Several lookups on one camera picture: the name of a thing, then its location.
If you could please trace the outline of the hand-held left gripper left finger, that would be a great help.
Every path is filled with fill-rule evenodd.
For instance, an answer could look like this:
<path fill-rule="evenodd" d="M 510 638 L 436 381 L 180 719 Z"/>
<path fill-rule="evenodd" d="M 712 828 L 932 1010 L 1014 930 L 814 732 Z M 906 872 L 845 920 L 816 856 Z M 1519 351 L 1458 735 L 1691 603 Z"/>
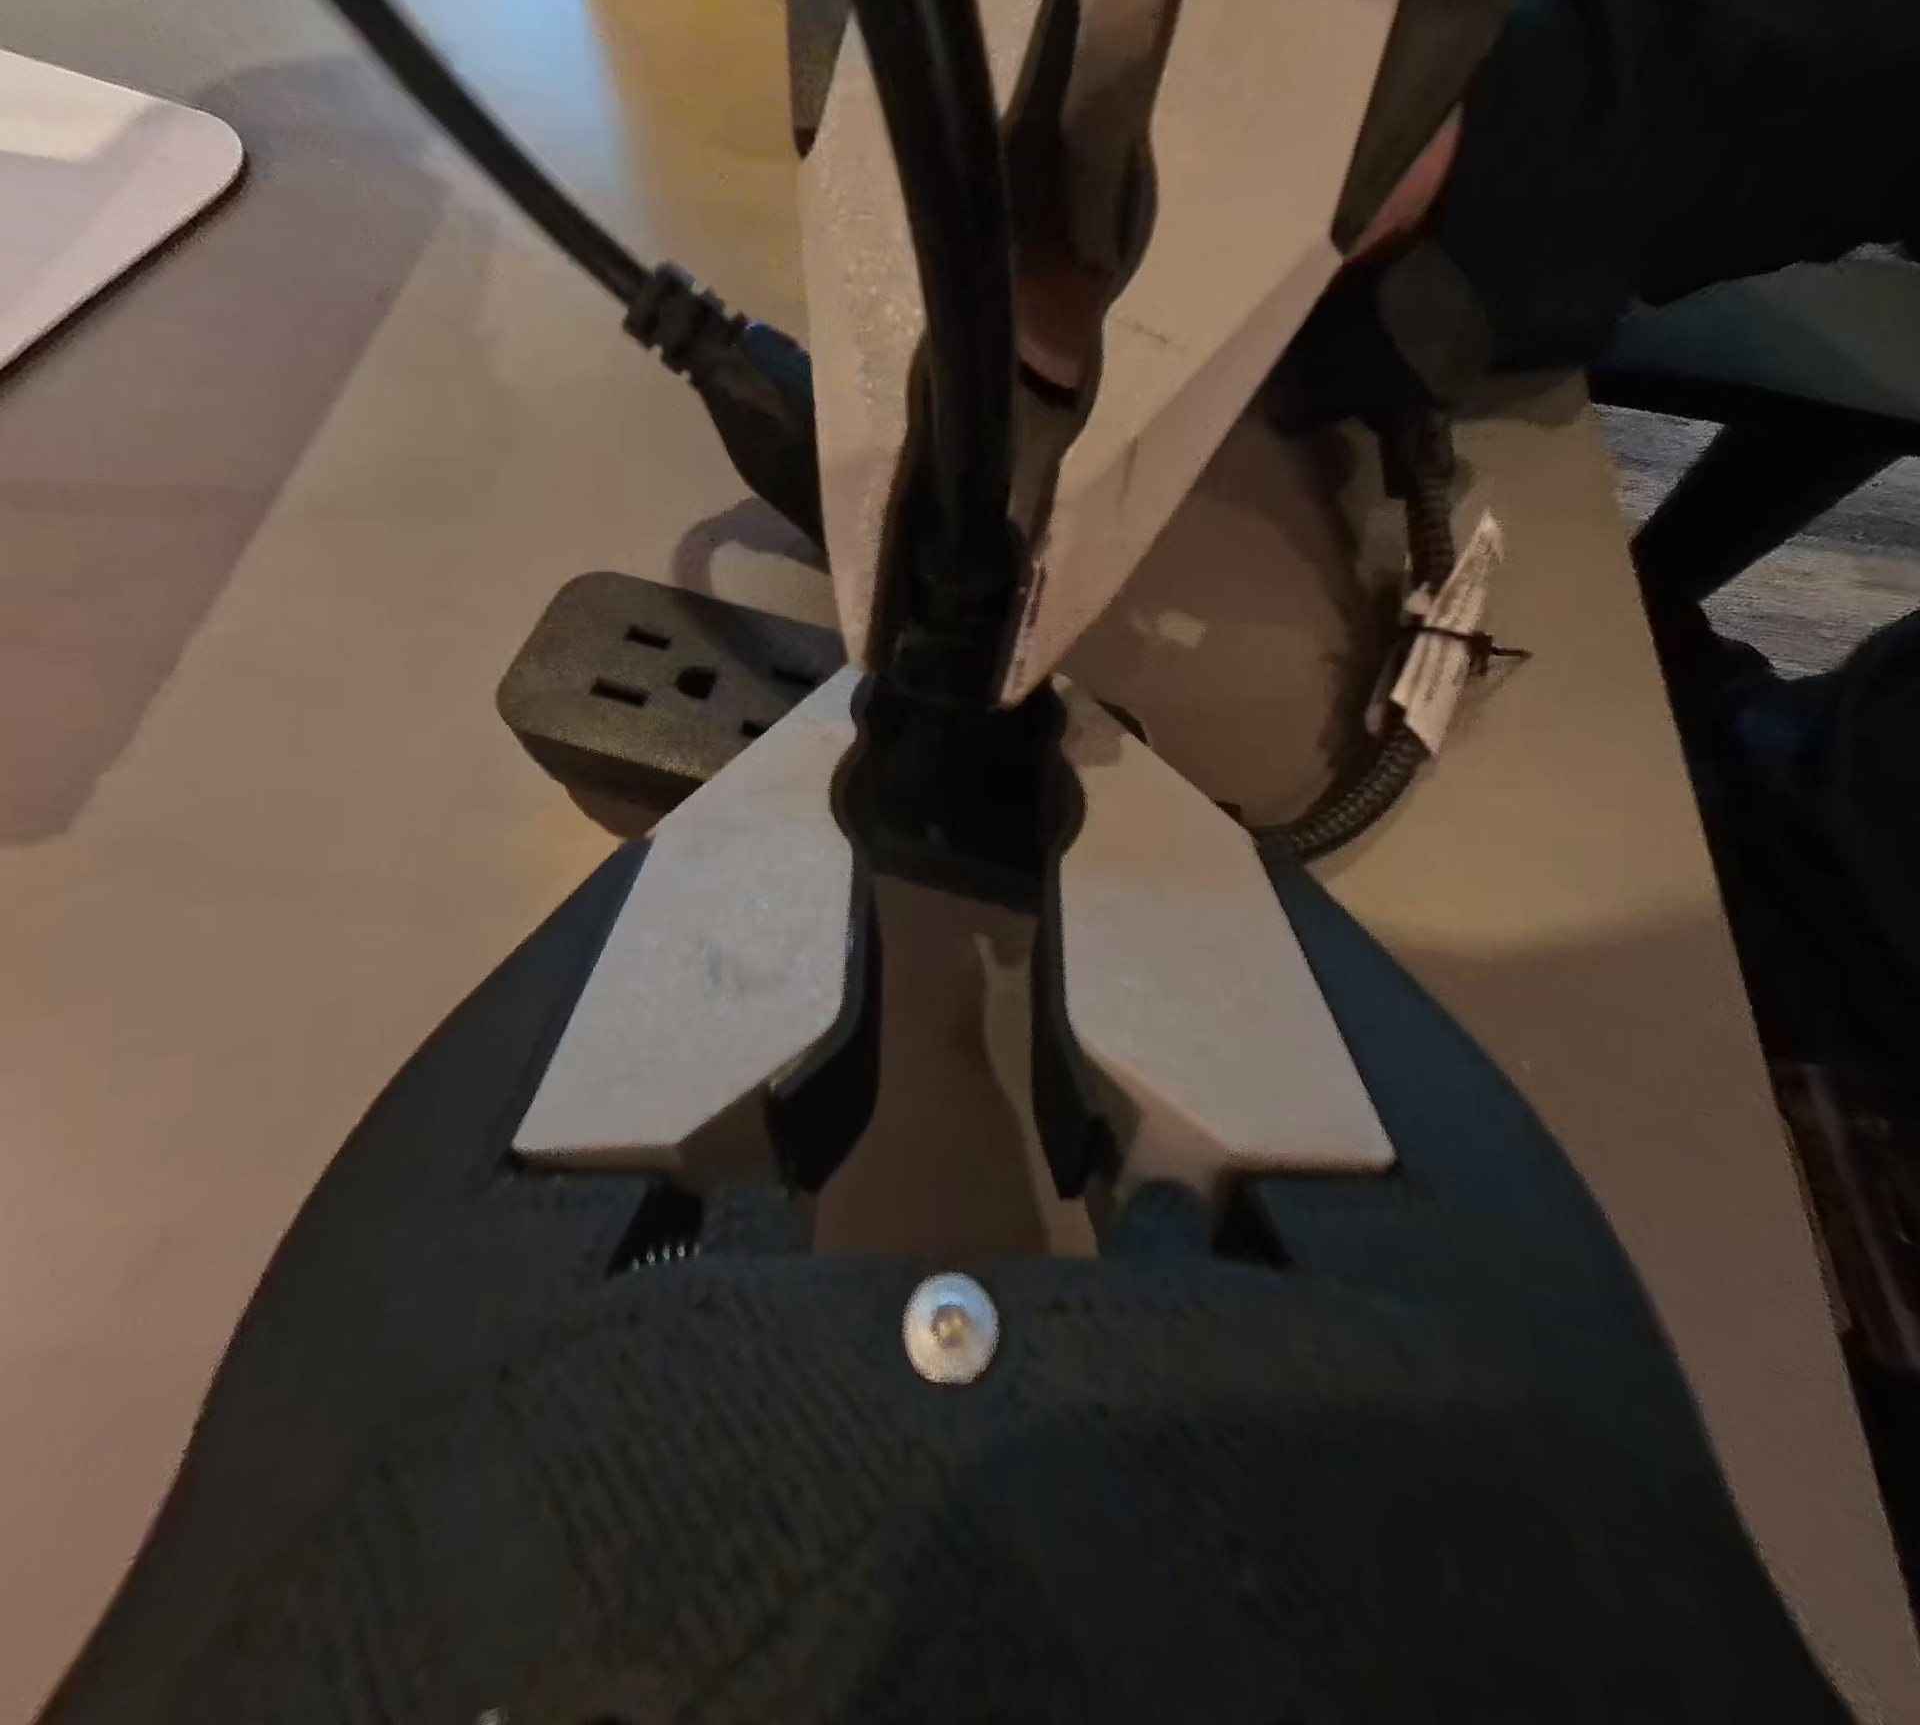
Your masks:
<path fill-rule="evenodd" d="M 513 1136 L 522 1163 L 818 1193 L 877 1106 L 871 869 L 832 672 L 645 841 Z"/>

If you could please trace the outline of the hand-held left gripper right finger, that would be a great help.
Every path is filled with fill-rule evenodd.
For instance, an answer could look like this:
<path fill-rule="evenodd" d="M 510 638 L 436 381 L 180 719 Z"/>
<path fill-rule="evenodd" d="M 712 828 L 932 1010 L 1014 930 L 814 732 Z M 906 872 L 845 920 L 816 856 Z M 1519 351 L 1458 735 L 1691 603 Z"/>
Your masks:
<path fill-rule="evenodd" d="M 1056 690 L 1031 1087 L 1063 1196 L 1203 1203 L 1379 1175 L 1394 1145 L 1250 832 L 1082 690 Z"/>

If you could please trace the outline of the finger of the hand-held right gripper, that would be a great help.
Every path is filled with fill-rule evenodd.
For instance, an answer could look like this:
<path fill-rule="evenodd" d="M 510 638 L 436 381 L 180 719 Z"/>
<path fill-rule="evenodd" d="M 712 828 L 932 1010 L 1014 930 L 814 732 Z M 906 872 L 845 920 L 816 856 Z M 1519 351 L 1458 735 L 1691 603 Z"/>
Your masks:
<path fill-rule="evenodd" d="M 1123 588 L 1333 277 L 1333 217 L 1398 0 L 1178 0 L 1148 116 L 1154 220 L 1102 328 L 998 685 L 1031 696 Z"/>
<path fill-rule="evenodd" d="M 1063 179 L 1063 93 L 1076 50 L 1076 0 L 973 0 L 999 128 L 1014 229 L 1040 224 Z M 858 17 L 832 51 L 800 174 L 807 347 L 821 518 L 847 653 L 877 671 L 906 655 L 909 588 L 919 579 L 909 525 L 928 463 L 932 351 L 905 185 Z M 1043 681 L 1029 633 L 1046 586 L 1046 534 L 1081 412 L 1036 380 L 1011 387 L 1014 563 L 995 586 L 985 636 L 985 703 L 1018 705 Z"/>

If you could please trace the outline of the black power strip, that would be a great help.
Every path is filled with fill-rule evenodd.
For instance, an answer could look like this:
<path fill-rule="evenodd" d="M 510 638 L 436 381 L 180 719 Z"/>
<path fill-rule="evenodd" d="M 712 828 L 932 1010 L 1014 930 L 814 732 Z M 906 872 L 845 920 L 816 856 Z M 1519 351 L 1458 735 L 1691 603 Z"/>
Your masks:
<path fill-rule="evenodd" d="M 635 835 L 845 665 L 838 633 L 598 570 L 543 609 L 495 705 L 524 753 L 603 822 Z M 853 678 L 844 795 L 875 869 L 1019 910 L 1036 907 L 1063 807 L 1050 691 L 1013 712 L 922 703 Z"/>

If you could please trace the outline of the person's right forearm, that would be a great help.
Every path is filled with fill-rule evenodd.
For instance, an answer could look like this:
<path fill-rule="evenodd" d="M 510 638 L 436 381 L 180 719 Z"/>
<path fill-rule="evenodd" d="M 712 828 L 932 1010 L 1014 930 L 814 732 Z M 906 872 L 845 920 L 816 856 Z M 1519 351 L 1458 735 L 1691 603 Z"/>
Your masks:
<path fill-rule="evenodd" d="M 1519 0 L 1371 280 L 1421 394 L 1590 362 L 1720 282 L 1916 249 L 1917 0 Z"/>

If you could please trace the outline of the person's right hand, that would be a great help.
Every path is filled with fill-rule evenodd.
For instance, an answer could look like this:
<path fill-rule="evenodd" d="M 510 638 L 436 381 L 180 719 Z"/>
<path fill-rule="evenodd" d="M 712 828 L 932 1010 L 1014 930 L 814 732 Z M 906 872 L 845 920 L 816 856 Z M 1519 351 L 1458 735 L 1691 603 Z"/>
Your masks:
<path fill-rule="evenodd" d="M 1465 104 L 1458 102 L 1343 252 L 1343 271 L 1354 273 L 1416 237 L 1443 194 L 1462 123 Z M 1058 392 L 1081 387 L 1108 290 L 1111 273 L 1087 262 L 1063 232 L 1039 229 L 1018 246 L 1014 336 L 1019 367 L 1031 380 Z"/>

